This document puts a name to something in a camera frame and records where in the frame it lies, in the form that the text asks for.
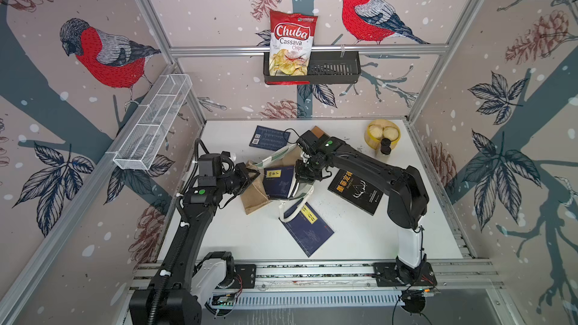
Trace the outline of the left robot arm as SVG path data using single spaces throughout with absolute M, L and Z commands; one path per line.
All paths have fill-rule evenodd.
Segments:
M 134 324 L 199 324 L 203 309 L 220 285 L 234 282 L 236 270 L 230 251 L 197 257 L 218 209 L 242 195 L 259 171 L 230 153 L 211 153 L 201 139 L 194 144 L 193 177 L 179 201 L 179 228 L 156 275 L 144 290 L 133 293 L 129 313 Z

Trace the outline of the black book with gold title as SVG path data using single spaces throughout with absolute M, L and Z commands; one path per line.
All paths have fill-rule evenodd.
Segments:
M 371 216 L 375 215 L 384 196 L 377 187 L 342 169 L 338 171 L 328 190 Z

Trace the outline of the blue book yellow label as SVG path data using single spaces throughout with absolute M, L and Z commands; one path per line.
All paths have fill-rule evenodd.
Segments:
M 291 206 L 279 220 L 308 258 L 335 233 L 321 215 L 303 201 Z
M 269 167 L 264 170 L 263 188 L 271 199 L 288 199 L 296 190 L 294 166 Z

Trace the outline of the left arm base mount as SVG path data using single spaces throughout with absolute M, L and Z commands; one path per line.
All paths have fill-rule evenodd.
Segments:
M 229 289 L 254 289 L 257 277 L 257 266 L 255 264 L 236 264 L 233 282 Z

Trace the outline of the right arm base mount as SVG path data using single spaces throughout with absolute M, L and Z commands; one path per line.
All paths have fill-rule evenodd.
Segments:
M 436 287 L 437 279 L 429 262 L 413 269 L 401 262 L 373 264 L 373 278 L 378 287 Z

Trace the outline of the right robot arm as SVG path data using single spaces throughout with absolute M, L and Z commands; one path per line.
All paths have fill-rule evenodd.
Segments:
M 398 226 L 396 279 L 402 285 L 421 281 L 427 263 L 421 219 L 427 214 L 430 198 L 417 168 L 391 166 L 359 152 L 339 138 L 318 137 L 311 130 L 304 132 L 296 144 L 305 155 L 296 162 L 299 182 L 323 181 L 323 172 L 334 167 L 358 176 L 388 197 L 387 214 Z

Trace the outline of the jute and green canvas bag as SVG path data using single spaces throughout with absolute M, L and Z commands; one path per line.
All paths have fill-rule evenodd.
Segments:
M 296 144 L 289 144 L 260 162 L 247 162 L 248 168 L 257 169 L 260 172 L 260 176 L 252 183 L 244 194 L 241 195 L 243 208 L 247 215 L 269 205 L 270 203 L 276 203 L 278 205 L 278 219 L 280 219 L 291 206 L 296 205 L 299 201 L 307 203 L 315 190 L 312 184 L 302 184 L 300 195 L 295 198 L 291 196 L 290 198 L 283 200 L 269 198 L 263 188 L 265 169 L 274 166 L 295 165 L 295 162 L 298 159 L 304 159 L 303 151 Z

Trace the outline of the blue book with barcode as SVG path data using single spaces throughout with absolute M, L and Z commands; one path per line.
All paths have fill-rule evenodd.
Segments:
M 249 146 L 263 150 L 277 151 L 288 144 L 289 138 L 289 132 L 257 126 Z

